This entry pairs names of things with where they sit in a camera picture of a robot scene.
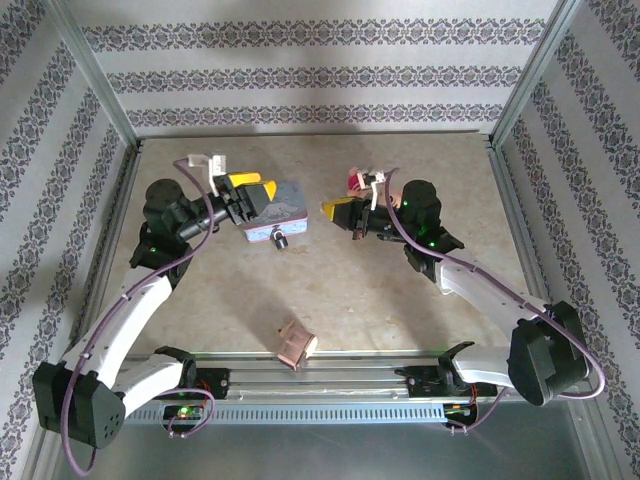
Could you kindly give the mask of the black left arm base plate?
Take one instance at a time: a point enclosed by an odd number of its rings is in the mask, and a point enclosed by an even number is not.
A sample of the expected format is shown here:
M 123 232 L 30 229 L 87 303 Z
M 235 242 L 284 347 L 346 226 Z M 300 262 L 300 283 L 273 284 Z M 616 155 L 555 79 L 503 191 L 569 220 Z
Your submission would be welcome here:
M 227 398 L 230 370 L 226 368 L 197 368 L 195 387 L 212 393 L 216 400 Z

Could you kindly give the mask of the grey pouch with pink trim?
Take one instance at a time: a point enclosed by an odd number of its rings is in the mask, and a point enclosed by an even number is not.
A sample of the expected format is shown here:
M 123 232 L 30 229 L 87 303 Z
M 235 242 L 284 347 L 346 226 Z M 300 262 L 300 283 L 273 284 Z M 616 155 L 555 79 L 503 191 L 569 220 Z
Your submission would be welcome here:
M 271 242 L 275 226 L 284 231 L 287 239 L 307 231 L 308 211 L 298 182 L 280 183 L 273 201 L 257 218 L 244 224 L 243 231 L 249 243 Z

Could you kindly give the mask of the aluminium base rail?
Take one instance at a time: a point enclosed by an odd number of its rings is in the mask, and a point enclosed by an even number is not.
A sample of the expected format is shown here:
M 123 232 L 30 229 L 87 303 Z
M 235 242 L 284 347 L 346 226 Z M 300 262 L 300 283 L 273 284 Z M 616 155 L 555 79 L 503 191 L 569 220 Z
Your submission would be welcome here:
M 319 351 L 294 371 L 268 352 L 197 352 L 200 369 L 229 371 L 227 397 L 242 404 L 361 404 L 373 402 L 467 403 L 472 398 L 488 402 L 496 387 L 478 387 L 446 397 L 430 392 L 412 397 L 417 385 L 396 373 L 411 366 L 437 365 L 438 352 L 420 350 Z

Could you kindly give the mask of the aluminium side rail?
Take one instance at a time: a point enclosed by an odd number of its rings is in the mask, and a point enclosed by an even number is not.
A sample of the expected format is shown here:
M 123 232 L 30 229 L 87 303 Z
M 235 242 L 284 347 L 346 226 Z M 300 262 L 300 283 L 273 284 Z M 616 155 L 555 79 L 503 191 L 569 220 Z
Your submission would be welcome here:
M 549 300 L 549 292 L 536 256 L 535 245 L 529 235 L 525 215 L 504 156 L 500 148 L 493 145 L 490 137 L 487 137 L 484 144 L 528 291 L 536 297 Z
M 134 147 L 127 148 L 126 155 L 123 158 L 121 175 L 114 189 L 112 208 L 109 211 L 109 216 L 105 223 L 99 262 L 96 266 L 91 296 L 87 304 L 86 318 L 89 324 L 93 323 L 101 310 L 101 304 L 108 285 L 124 217 L 131 197 L 142 147 L 143 141 L 139 141 Z

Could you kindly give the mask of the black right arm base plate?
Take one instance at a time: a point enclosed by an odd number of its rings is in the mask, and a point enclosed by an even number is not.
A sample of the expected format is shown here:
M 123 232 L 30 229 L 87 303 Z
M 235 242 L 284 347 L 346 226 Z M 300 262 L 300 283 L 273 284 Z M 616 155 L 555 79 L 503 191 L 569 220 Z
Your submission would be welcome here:
M 404 366 L 396 368 L 394 374 L 404 379 L 410 398 L 449 395 L 436 366 Z

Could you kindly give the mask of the aluminium frame post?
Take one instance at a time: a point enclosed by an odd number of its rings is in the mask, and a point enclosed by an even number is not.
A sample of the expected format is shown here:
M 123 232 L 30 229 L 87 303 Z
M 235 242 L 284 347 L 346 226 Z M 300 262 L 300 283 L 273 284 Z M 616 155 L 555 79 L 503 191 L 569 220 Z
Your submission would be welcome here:
M 71 52 L 88 85 L 94 91 L 110 122 L 127 146 L 139 145 L 139 137 L 121 106 L 106 74 L 97 61 L 84 32 L 66 0 L 40 0 Z
M 583 2 L 584 0 L 558 0 L 498 122 L 488 135 L 488 145 L 492 149 L 497 149 L 504 143 Z

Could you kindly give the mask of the pink plush toy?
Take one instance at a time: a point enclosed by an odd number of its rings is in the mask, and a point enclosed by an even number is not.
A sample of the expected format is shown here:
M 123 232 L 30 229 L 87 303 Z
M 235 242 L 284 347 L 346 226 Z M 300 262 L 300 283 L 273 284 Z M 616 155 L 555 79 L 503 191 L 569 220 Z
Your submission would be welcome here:
M 359 170 L 358 167 L 352 167 L 349 171 L 348 180 L 347 180 L 347 196 L 355 197 L 364 200 L 369 200 L 368 198 L 361 198 L 359 196 L 359 185 L 356 179 L 356 171 Z M 384 190 L 380 191 L 380 197 L 378 200 L 382 202 L 383 205 L 386 204 L 386 197 L 390 198 L 391 205 L 397 209 L 402 205 L 402 195 L 399 192 L 392 191 L 389 187 L 386 186 Z

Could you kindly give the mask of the small pink box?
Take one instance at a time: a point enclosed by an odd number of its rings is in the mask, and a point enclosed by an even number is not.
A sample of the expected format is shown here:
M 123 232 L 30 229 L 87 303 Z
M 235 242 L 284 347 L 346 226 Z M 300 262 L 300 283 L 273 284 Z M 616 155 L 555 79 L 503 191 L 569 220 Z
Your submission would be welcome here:
M 278 329 L 281 344 L 278 360 L 293 371 L 297 371 L 312 356 L 318 347 L 318 337 L 308 331 L 293 317 L 287 317 Z

